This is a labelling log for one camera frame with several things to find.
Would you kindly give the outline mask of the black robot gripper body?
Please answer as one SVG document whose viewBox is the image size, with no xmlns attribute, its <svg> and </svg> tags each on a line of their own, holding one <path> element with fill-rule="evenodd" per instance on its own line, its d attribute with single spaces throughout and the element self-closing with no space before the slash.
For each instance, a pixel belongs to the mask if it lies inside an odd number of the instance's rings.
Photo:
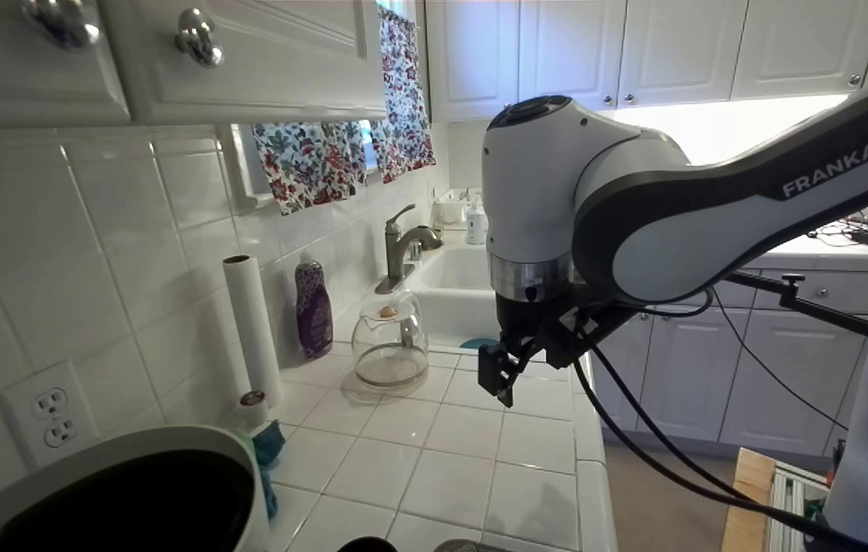
<svg viewBox="0 0 868 552">
<path fill-rule="evenodd" d="M 547 353 L 555 367 L 566 367 L 607 333 L 582 288 L 531 300 L 501 297 L 496 322 L 493 366 L 501 371 L 522 371 L 535 353 Z"/>
</svg>

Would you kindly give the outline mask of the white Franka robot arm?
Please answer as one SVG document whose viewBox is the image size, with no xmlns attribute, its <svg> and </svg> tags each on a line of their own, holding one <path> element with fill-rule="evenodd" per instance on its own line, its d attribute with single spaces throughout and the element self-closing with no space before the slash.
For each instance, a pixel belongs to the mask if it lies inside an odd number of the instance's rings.
<svg viewBox="0 0 868 552">
<path fill-rule="evenodd" d="M 501 340 L 496 400 L 533 357 L 564 367 L 657 303 L 735 283 L 763 250 L 868 205 L 868 88 L 726 164 L 566 95 L 504 107 L 482 151 Z M 868 357 L 821 518 L 821 552 L 868 552 Z"/>
</svg>

